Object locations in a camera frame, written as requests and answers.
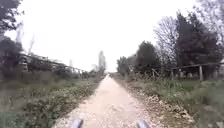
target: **green grass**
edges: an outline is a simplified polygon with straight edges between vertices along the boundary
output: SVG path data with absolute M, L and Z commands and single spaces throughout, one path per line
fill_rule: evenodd
M 50 128 L 56 119 L 91 95 L 99 82 L 93 78 L 48 78 L 38 78 L 33 83 L 35 80 L 1 81 L 0 127 Z
M 224 121 L 224 82 L 169 79 L 131 79 L 128 85 L 146 95 L 157 95 L 161 100 L 185 108 L 195 119 L 195 126 L 218 127 Z

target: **wooden fence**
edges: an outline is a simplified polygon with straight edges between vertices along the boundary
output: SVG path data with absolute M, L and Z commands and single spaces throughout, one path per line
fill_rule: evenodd
M 169 68 L 169 69 L 163 69 L 163 71 L 167 71 L 170 74 L 171 79 L 175 79 L 175 76 L 178 76 L 179 78 L 183 76 L 183 71 L 186 68 L 198 68 L 198 77 L 202 81 L 204 80 L 204 72 L 203 67 L 204 66 L 215 66 L 219 67 L 215 69 L 215 71 L 211 74 L 213 78 L 218 78 L 219 75 L 224 75 L 224 63 L 206 63 L 206 64 L 195 64 L 195 65 L 188 65 L 188 66 L 182 66 L 182 67 L 175 67 L 175 68 Z M 153 77 L 162 77 L 163 72 L 161 71 L 161 68 L 154 68 L 152 69 L 152 76 Z
M 25 54 L 21 54 L 21 56 L 26 59 L 26 61 L 29 61 L 29 60 L 32 60 L 32 59 L 36 59 L 40 62 L 47 62 L 47 63 L 50 63 L 51 65 L 54 65 L 54 66 L 63 66 L 64 68 L 68 68 L 70 69 L 72 72 L 76 72 L 78 74 L 82 74 L 84 72 L 87 72 L 85 70 L 82 70 L 82 69 L 79 69 L 79 68 L 74 68 L 74 67 L 71 67 L 71 66 L 67 66 L 63 63 L 58 63 L 58 62 L 54 62 L 52 60 L 48 60 L 46 57 L 42 57 L 43 59 L 41 58 L 38 58 L 38 57 L 35 57 L 35 56 L 29 56 L 29 55 L 25 55 Z

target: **gravel path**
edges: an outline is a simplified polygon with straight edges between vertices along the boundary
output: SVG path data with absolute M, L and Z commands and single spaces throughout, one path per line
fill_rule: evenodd
M 84 120 L 82 128 L 135 128 L 139 119 L 145 120 L 151 128 L 163 127 L 150 117 L 143 104 L 109 76 L 100 83 L 94 95 L 57 120 L 53 128 L 71 128 L 75 119 Z

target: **tree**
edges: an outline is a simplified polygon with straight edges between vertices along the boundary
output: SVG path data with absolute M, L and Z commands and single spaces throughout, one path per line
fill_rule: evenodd
M 223 48 L 217 43 L 217 35 L 189 14 L 188 19 L 182 14 L 177 15 L 178 39 L 175 45 L 178 66 L 215 63 L 222 60 Z M 214 66 L 204 66 L 205 77 L 213 72 Z M 184 69 L 187 72 L 198 72 L 197 68 Z
M 104 71 L 106 70 L 106 58 L 104 56 L 103 51 L 100 51 L 99 53 L 99 72 L 101 75 L 103 75 Z
M 21 13 L 17 10 L 21 0 L 0 1 L 0 32 L 16 29 L 15 16 Z
M 128 60 L 126 57 L 120 57 L 119 60 L 117 60 L 117 72 L 120 73 L 122 76 L 128 75 L 130 72 Z
M 164 17 L 154 29 L 158 44 L 158 55 L 163 68 L 176 66 L 175 44 L 178 33 L 176 30 L 176 19 Z
M 155 47 L 150 42 L 143 41 L 136 53 L 135 72 L 150 73 L 152 68 L 158 68 L 159 66 L 159 57 L 156 54 Z
M 198 0 L 199 6 L 194 6 L 197 14 L 203 19 L 210 31 L 216 32 L 219 43 L 224 43 L 224 1 Z
M 21 51 L 21 44 L 15 43 L 10 38 L 0 42 L 0 70 L 4 78 L 12 78 L 15 75 L 15 70 L 19 68 Z

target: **sky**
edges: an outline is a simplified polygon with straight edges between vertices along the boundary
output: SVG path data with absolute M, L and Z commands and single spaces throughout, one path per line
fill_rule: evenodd
M 134 54 L 144 41 L 156 44 L 153 28 L 164 16 L 191 10 L 195 0 L 23 0 L 22 45 L 73 67 L 91 70 L 102 50 L 107 71 L 120 56 Z M 6 35 L 15 38 L 15 32 Z

